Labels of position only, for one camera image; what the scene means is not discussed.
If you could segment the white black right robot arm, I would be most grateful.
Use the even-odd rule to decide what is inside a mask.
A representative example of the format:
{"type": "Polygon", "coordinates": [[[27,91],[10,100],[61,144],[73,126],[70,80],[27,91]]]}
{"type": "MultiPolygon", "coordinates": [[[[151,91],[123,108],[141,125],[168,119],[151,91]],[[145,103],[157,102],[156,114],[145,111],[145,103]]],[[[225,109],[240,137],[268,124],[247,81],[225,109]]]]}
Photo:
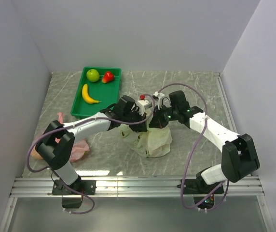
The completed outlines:
{"type": "Polygon", "coordinates": [[[197,174],[196,187],[199,192],[209,192],[217,182],[229,180],[236,183],[259,169],[260,162],[251,136],[228,130],[199,107],[191,107],[181,90],[169,94],[169,107],[163,105],[163,93],[155,92],[153,97],[157,100],[157,106],[149,123],[151,128],[162,129],[170,121],[178,121],[187,128],[201,133],[221,152],[220,164],[197,174]]]}

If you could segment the light green plastic bag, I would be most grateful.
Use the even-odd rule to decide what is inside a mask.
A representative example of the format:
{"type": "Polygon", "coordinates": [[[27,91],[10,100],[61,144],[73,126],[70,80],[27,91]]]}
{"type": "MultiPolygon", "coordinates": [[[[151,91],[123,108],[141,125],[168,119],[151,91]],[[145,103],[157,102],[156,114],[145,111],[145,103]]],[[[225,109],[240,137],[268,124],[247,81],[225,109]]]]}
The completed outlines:
{"type": "Polygon", "coordinates": [[[170,127],[149,128],[146,132],[134,132],[128,125],[119,127],[123,142],[144,158],[160,158],[170,152],[172,136],[170,127]]]}

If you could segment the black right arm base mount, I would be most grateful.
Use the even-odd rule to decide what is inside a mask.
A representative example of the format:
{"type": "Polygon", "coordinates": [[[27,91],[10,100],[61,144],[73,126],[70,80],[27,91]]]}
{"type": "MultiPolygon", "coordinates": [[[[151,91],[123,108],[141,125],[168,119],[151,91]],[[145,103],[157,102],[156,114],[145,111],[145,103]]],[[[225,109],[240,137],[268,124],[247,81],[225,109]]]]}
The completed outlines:
{"type": "MultiPolygon", "coordinates": [[[[207,195],[209,194],[219,182],[212,185],[200,184],[200,180],[196,179],[185,179],[183,194],[185,195],[207,195]]],[[[211,209],[215,206],[215,194],[223,194],[224,188],[220,186],[214,193],[212,193],[208,198],[206,198],[200,205],[199,209],[211,209]]]]}

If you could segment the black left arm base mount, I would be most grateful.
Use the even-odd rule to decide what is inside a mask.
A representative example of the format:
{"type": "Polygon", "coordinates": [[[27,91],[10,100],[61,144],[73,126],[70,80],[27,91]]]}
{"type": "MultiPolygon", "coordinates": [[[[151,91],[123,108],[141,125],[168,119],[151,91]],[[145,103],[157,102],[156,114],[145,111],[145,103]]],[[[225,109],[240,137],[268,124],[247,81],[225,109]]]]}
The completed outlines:
{"type": "Polygon", "coordinates": [[[95,207],[95,202],[90,196],[93,196],[95,191],[95,180],[80,180],[77,183],[73,183],[71,186],[67,186],[59,179],[54,181],[52,195],[62,197],[62,207],[67,211],[79,209],[82,206],[84,198],[91,201],[92,206],[90,210],[92,210],[95,207]]]}

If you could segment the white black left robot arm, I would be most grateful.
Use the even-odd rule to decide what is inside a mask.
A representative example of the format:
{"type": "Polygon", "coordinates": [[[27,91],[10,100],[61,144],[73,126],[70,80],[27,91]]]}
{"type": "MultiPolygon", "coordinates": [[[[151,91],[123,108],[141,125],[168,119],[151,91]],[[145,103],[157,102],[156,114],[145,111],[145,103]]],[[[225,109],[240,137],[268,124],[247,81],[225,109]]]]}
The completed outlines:
{"type": "Polygon", "coordinates": [[[35,150],[63,181],[65,191],[76,194],[81,188],[81,177],[69,161],[73,146],[93,134],[110,131],[122,124],[135,131],[145,131],[146,111],[153,108],[154,100],[135,101],[124,95],[117,103],[88,118],[64,124],[50,123],[35,150]]]}

